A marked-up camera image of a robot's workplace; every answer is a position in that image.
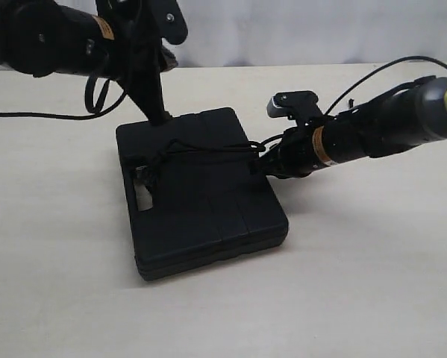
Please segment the white table surface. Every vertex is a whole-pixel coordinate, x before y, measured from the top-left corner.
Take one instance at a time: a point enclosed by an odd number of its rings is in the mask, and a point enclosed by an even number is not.
[[[164,95],[174,115],[233,107],[262,140],[291,125],[266,116],[276,92],[325,109],[374,68],[176,69]],[[398,65],[353,96],[429,74],[446,73]],[[0,110],[83,114],[84,84],[0,72]],[[0,119],[0,358],[447,358],[447,141],[272,180],[281,248],[147,284],[115,141],[142,119],[130,101],[91,122]]]

